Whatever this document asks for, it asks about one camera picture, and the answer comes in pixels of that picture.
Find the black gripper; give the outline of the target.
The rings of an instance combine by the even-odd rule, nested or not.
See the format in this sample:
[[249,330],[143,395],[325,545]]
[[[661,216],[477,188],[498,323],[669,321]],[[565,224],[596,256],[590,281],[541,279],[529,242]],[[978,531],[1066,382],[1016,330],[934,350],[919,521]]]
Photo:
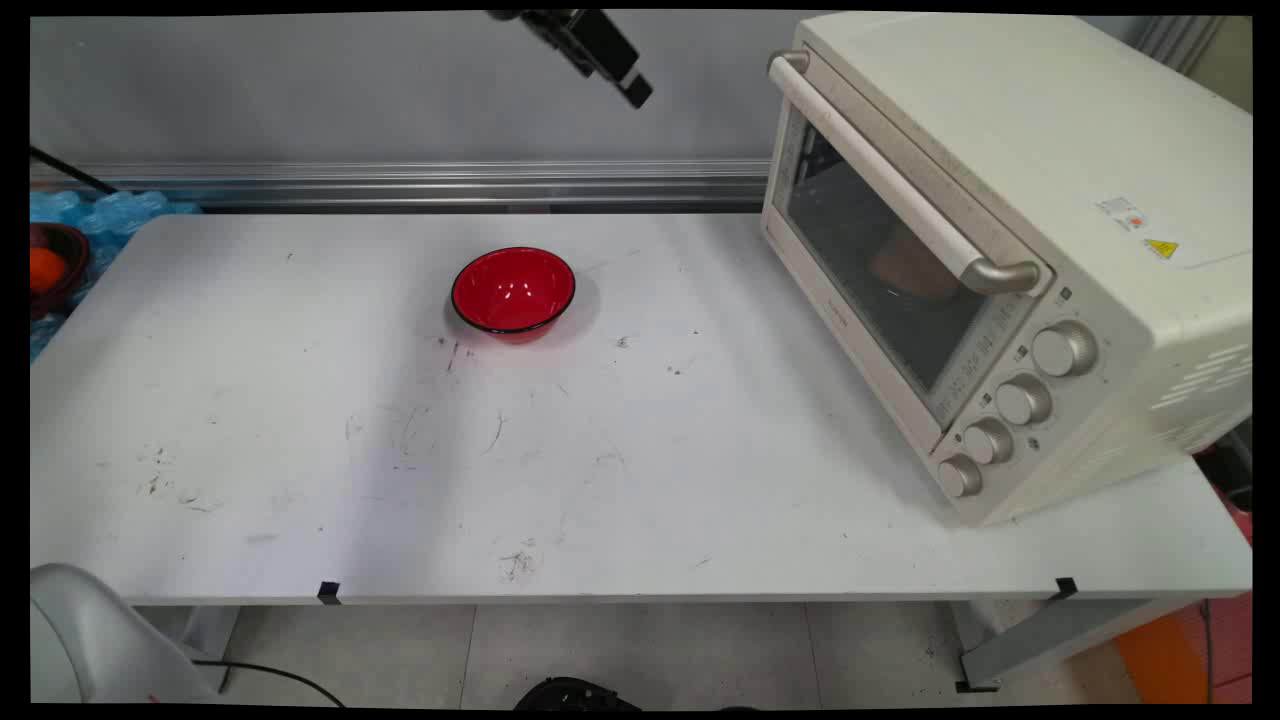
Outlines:
[[581,76],[608,77],[631,108],[643,108],[652,96],[637,69],[639,53],[603,10],[521,10],[520,19]]

